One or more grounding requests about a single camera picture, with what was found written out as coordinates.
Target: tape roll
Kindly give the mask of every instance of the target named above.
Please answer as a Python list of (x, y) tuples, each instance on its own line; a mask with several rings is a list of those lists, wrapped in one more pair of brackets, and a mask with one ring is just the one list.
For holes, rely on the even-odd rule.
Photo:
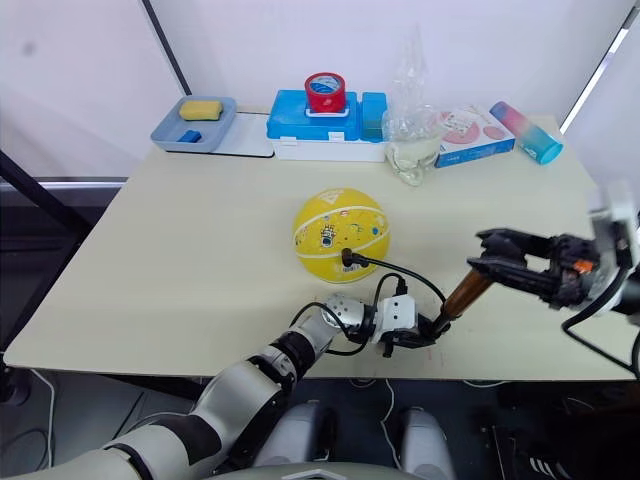
[(344, 79), (337, 73), (315, 73), (304, 82), (304, 89), (312, 112), (336, 113), (346, 107)]

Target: basketball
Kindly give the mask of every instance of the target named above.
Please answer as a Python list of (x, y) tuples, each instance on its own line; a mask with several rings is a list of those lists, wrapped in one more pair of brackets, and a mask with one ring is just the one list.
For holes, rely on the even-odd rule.
[(358, 280), (375, 269), (342, 264), (342, 249), (382, 260), (389, 249), (389, 223), (380, 206), (353, 188), (311, 197), (293, 223), (293, 245), (304, 267), (331, 283)]

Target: blue plastic box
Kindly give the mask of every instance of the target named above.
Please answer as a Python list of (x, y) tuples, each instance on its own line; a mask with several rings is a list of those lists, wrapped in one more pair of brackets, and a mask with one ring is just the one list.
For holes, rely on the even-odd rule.
[[(180, 116), (180, 107), (187, 100), (219, 100), (222, 113), (218, 120), (184, 120)], [(207, 97), (188, 95), (182, 97), (169, 111), (166, 117), (151, 133), (151, 140), (168, 152), (210, 153), (220, 144), (231, 126), (236, 114), (236, 101), (229, 97)], [(200, 132), (202, 138), (196, 143), (179, 142), (187, 130)]]
[(362, 102), (346, 92), (346, 107), (335, 114), (310, 110), (304, 90), (280, 90), (267, 121), (267, 137), (282, 160), (383, 162), (384, 93), (365, 92)]

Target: cable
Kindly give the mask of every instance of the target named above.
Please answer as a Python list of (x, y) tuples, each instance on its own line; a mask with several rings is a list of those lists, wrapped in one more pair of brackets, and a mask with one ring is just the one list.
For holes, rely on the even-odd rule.
[(398, 279), (398, 287), (402, 283), (405, 283), (404, 278), (402, 278), (397, 273), (387, 273), (386, 275), (383, 275), (382, 278), (378, 281), (378, 285), (376, 286), (376, 293), (373, 296), (373, 308), (376, 311), (378, 310), (378, 299), (380, 298), (380, 290), (382, 290), (382, 284), (387, 278), (390, 278), (390, 277), (395, 277)]
[(577, 403), (578, 405), (582, 405), (584, 407), (587, 407), (590, 410), (595, 410), (595, 407), (587, 402), (585, 402), (584, 400), (580, 400), (579, 398), (575, 398), (575, 397), (567, 397), (567, 400), (571, 400), (574, 403)]
[(387, 410), (387, 414), (382, 418), (382, 420), (380, 420), (380, 426), (382, 427), (382, 433), (384, 434), (384, 439), (387, 441), (387, 445), (389, 445), (389, 448), (391, 449), (391, 454), (393, 455), (393, 463), (396, 465), (396, 468), (398, 470), (402, 470), (402, 467), (400, 466), (400, 461), (398, 460), (398, 454), (396, 453), (396, 447), (394, 447), (393, 443), (391, 443), (391, 439), (389, 438), (389, 433), (387, 432), (387, 426), (384, 423), (389, 419), (389, 415), (391, 415), (391, 411), (393, 410), (393, 406), (395, 405), (395, 402), (396, 402), (396, 395), (393, 392), (393, 388), (391, 388), (391, 385), (389, 384), (388, 378), (384, 379), (384, 383), (387, 384), (387, 388), (389, 389), (389, 392), (391, 392), (391, 403), (389, 404), (389, 410)]
[(125, 432), (125, 434), (129, 433), (132, 430), (135, 430), (136, 428), (144, 427), (145, 425), (151, 423), (154, 419), (156, 419), (158, 417), (166, 417), (166, 416), (170, 416), (170, 417), (186, 417), (187, 415), (188, 415), (187, 413), (177, 413), (177, 412), (156, 412), (156, 413), (152, 413), (151, 415), (147, 415), (146, 417), (141, 418), (136, 423), (134, 423), (129, 428), (127, 428), (127, 431)]
[(49, 430), (47, 432), (47, 454), (49, 457), (47, 466), (48, 468), (51, 468), (53, 467), (53, 448), (51, 446), (51, 437), (53, 436), (53, 407), (56, 400), (56, 389), (49, 380), (40, 374), (40, 372), (34, 369), (31, 369), (31, 372), (42, 380), (42, 382), (49, 387), (49, 390), (51, 390), (51, 401), (49, 402)]
[(114, 440), (114, 439), (118, 438), (118, 436), (120, 435), (120, 432), (122, 432), (122, 429), (127, 424), (129, 419), (131, 418), (131, 415), (133, 415), (133, 411), (136, 409), (136, 407), (140, 403), (140, 400), (142, 400), (142, 397), (144, 397), (144, 394), (145, 394), (145, 392), (140, 392), (140, 395), (138, 395), (138, 398), (136, 398), (136, 400), (133, 402), (133, 405), (131, 405), (131, 408), (127, 412), (127, 415), (124, 417), (124, 420), (122, 420), (122, 423), (120, 424), (120, 426), (116, 430), (116, 433), (114, 433), (113, 437), (111, 437), (111, 440)]
[(495, 382), (495, 383), (484, 383), (484, 384), (478, 384), (478, 383), (470, 382), (469, 380), (463, 380), (462, 383), (464, 383), (465, 385), (469, 385), (470, 387), (473, 387), (473, 388), (494, 388), (500, 385), (504, 385), (505, 383), (509, 383), (509, 380), (503, 380), (501, 382)]
[(352, 255), (354, 257), (357, 256), (359, 260), (364, 260), (366, 262), (373, 263), (374, 265), (378, 265), (380, 267), (385, 267), (390, 270), (395, 270), (397, 272), (404, 273), (405, 275), (409, 275), (410, 277), (415, 278), (416, 280), (424, 283), (427, 287), (429, 287), (431, 291), (438, 296), (438, 298), (442, 303), (447, 301), (447, 297), (444, 296), (444, 294), (440, 291), (440, 289), (436, 287), (431, 281), (427, 280), (425, 277), (420, 275), (419, 273), (416, 273), (404, 267), (399, 267), (398, 265), (394, 265), (393, 263), (387, 263), (387, 262), (383, 262), (382, 260), (377, 260), (375, 258), (365, 257), (364, 255), (360, 255), (359, 253), (352, 253)]
[[(298, 313), (296, 313), (295, 316), (293, 317), (293, 320), (291, 320), (291, 323), (289, 324), (289, 327), (294, 326), (296, 324), (296, 322), (298, 321), (298, 319), (300, 318), (300, 316), (304, 312), (309, 310), (311, 307), (318, 307), (318, 308), (324, 310), (325, 312), (327, 312), (331, 316), (331, 318), (336, 322), (336, 324), (340, 327), (340, 330), (342, 330), (342, 333), (347, 338), (347, 340), (350, 340), (349, 330), (347, 330), (347, 327), (342, 322), (342, 320), (340, 320), (340, 318), (338, 318), (338, 316), (335, 314), (335, 312), (333, 310), (331, 310), (329, 307), (327, 307), (324, 303), (320, 303), (320, 302), (307, 303), (304, 307), (302, 307), (300, 310), (298, 310)], [(367, 340), (365, 339), (358, 346), (358, 348), (356, 348), (354, 350), (349, 350), (349, 351), (346, 351), (346, 352), (342, 352), (340, 350), (331, 350), (331, 349), (329, 349), (325, 353), (328, 353), (330, 355), (338, 355), (338, 356), (341, 356), (341, 357), (350, 357), (352, 355), (356, 355), (356, 354), (360, 353), (362, 350), (364, 350), (364, 347), (366, 345), (367, 345)]]
[(354, 378), (350, 378), (349, 379), (349, 383), (351, 384), (351, 386), (353, 388), (359, 388), (361, 390), (364, 390), (365, 388), (371, 387), (377, 381), (375, 378), (370, 378), (369, 380), (364, 381), (362, 383), (356, 383), (356, 380), (360, 380), (360, 379), (359, 378), (355, 378), (355, 379)]
[(633, 341), (633, 347), (631, 347), (631, 371), (636, 376), (640, 377), (640, 369), (638, 368), (638, 362), (640, 359), (640, 332), (636, 335), (636, 339)]
[(26, 430), (16, 435), (15, 437), (13, 437), (11, 440), (7, 440), (5, 443), (2, 444), (2, 446), (0, 446), (0, 456), (4, 456), (5, 452), (9, 449), (9, 447), (11, 447), (11, 445), (15, 444), (18, 440), (26, 437), (27, 435), (31, 435), (32, 433), (39, 433), (40, 435), (42, 435), (42, 440), (44, 441), (44, 448), (42, 449), (42, 457), (38, 461), (38, 465), (35, 468), (35, 471), (40, 470), (45, 460), (47, 459), (47, 432), (45, 432), (41, 428), (32, 428), (30, 430)]
[(593, 302), (591, 302), (589, 305), (587, 305), (587, 307), (585, 307), (584, 310), (578, 312), (573, 317), (571, 317), (568, 320), (565, 320), (564, 322), (562, 322), (562, 331), (564, 331), (564, 333), (569, 335), (571, 338), (573, 338), (578, 343), (580, 343), (583, 346), (587, 347), (589, 350), (597, 353), (598, 355), (603, 356), (604, 358), (606, 358), (610, 362), (613, 362), (616, 365), (618, 365), (619, 367), (622, 367), (625, 370), (628, 370), (629, 372), (633, 373), (633, 375), (636, 377), (636, 379), (640, 380), (640, 371), (638, 371), (637, 360), (636, 360), (636, 365), (635, 366), (633, 365), (633, 361), (632, 361), (631, 365), (628, 365), (628, 364), (624, 363), (622, 360), (617, 359), (613, 355), (605, 352), (600, 347), (592, 344), (588, 340), (585, 340), (584, 338), (580, 337), (579, 335), (573, 333), (570, 330), (575, 325), (577, 325), (577, 324), (579, 324), (581, 322), (584, 322), (586, 319), (588, 319), (591, 316), (593, 316), (594, 314), (598, 313), (602, 309), (602, 307), (604, 307), (607, 303), (609, 303), (609, 301), (613, 298), (613, 296), (620, 289), (620, 287), (622, 287), (622, 284), (624, 283), (624, 281), (627, 278), (628, 271), (629, 270), (626, 269), (626, 268), (619, 268), (618, 269), (618, 273), (616, 274), (616, 276), (613, 279), (613, 281), (604, 290), (604, 292), (602, 292), (600, 294), (600, 296), (598, 298), (596, 298)]

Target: white container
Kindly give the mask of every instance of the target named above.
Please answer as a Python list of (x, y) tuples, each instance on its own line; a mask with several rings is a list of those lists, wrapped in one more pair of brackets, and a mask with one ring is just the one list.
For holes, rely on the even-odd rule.
[(280, 160), (319, 160), (333, 162), (384, 162), (387, 142), (298, 140), (295, 137), (269, 139)]

